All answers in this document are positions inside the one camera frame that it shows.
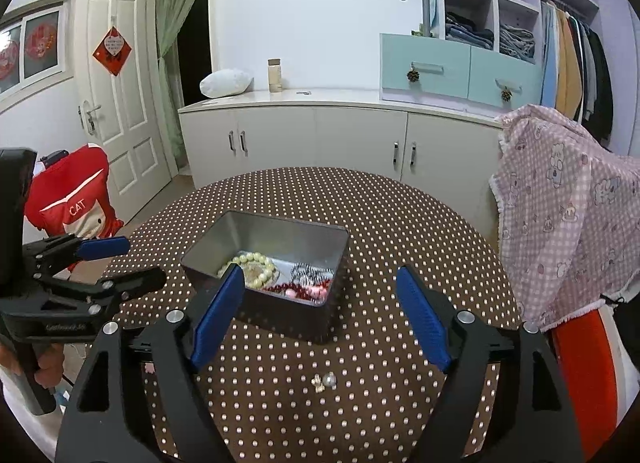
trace green curtain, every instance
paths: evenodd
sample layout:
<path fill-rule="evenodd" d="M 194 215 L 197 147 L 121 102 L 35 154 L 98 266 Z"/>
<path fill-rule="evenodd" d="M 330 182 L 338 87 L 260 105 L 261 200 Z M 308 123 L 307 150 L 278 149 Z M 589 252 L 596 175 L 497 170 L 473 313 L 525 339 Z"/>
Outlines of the green curtain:
<path fill-rule="evenodd" d="M 158 36 L 158 68 L 160 70 L 162 106 L 164 106 L 167 132 L 174 158 L 184 156 L 184 140 L 182 139 L 178 111 L 171 96 L 164 58 L 177 39 L 178 32 L 180 32 L 194 2 L 195 0 L 156 0 L 156 34 Z"/>

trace open tin box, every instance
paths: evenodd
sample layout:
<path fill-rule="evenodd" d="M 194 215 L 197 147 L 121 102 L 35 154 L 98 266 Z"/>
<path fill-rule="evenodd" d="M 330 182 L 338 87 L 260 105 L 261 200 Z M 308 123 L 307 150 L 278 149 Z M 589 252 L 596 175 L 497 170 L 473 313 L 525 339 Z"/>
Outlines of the open tin box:
<path fill-rule="evenodd" d="M 236 315 L 249 324 L 286 336 L 324 343 L 330 338 L 338 299 L 347 278 L 349 231 L 294 219 L 226 211 L 183 255 L 181 264 L 199 291 L 238 252 L 261 252 L 273 263 L 307 263 L 331 270 L 334 278 L 322 303 L 289 299 L 246 287 Z"/>

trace white countertop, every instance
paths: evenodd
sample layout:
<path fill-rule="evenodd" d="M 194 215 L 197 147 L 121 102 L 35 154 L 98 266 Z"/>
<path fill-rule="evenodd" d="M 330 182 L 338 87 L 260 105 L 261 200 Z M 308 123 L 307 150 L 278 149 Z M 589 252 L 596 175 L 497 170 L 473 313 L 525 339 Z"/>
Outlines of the white countertop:
<path fill-rule="evenodd" d="M 265 91 L 250 91 L 235 95 L 233 97 L 223 97 L 190 106 L 183 107 L 178 113 L 185 115 L 199 111 L 209 111 L 216 109 L 243 108 L 252 106 L 343 106 L 361 107 L 371 109 L 401 110 L 409 113 L 427 114 L 433 116 L 453 118 L 475 122 L 486 126 L 501 128 L 500 122 L 491 117 L 465 113 L 462 111 L 450 110 L 435 106 L 422 104 L 411 104 L 405 102 L 394 102 L 380 100 L 380 93 L 377 90 L 353 90 L 353 89 L 327 89 L 327 88 L 307 88 L 307 89 L 286 89 L 281 93 L 271 93 Z"/>

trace window frame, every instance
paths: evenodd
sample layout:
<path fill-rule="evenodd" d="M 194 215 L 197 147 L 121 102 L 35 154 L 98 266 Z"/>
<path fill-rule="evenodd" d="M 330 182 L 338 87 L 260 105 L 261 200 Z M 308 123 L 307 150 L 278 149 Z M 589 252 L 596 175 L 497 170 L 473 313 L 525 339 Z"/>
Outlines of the window frame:
<path fill-rule="evenodd" d="M 74 68 L 71 57 L 73 24 L 71 14 L 73 13 L 74 4 L 75 0 L 29 0 L 24 5 L 9 11 L 0 20 L 2 33 L 20 26 L 20 52 L 18 56 L 20 82 L 0 93 L 0 121 L 2 113 L 15 106 L 15 104 L 53 85 L 73 78 Z M 26 23 L 52 12 L 59 12 L 57 32 L 58 64 L 25 78 L 24 39 Z"/>

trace round table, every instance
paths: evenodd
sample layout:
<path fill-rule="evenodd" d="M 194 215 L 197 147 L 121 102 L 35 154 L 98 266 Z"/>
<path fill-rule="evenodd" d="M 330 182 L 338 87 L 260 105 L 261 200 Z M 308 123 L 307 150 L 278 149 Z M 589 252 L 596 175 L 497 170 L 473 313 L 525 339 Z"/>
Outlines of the round table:
<path fill-rule="evenodd" d="M 425 360 L 395 295 L 399 266 L 416 266 L 428 286 L 487 323 L 516 328 L 511 288 L 492 248 L 462 217 L 418 189 L 345 169 L 251 172 L 196 190 L 134 232 L 127 255 L 105 275 L 159 265 L 166 286 L 123 305 L 124 326 L 184 308 L 191 284 L 180 258 L 225 210 L 324 222 L 351 233 L 349 282 L 334 337 L 296 341 L 234 320 L 197 377 L 203 399 L 236 461 L 400 462 L 410 454 L 444 375 Z M 335 389 L 316 393 L 329 371 Z M 487 368 L 466 446 L 481 446 L 499 367 Z M 153 375 L 145 380 L 162 450 L 177 455 Z"/>

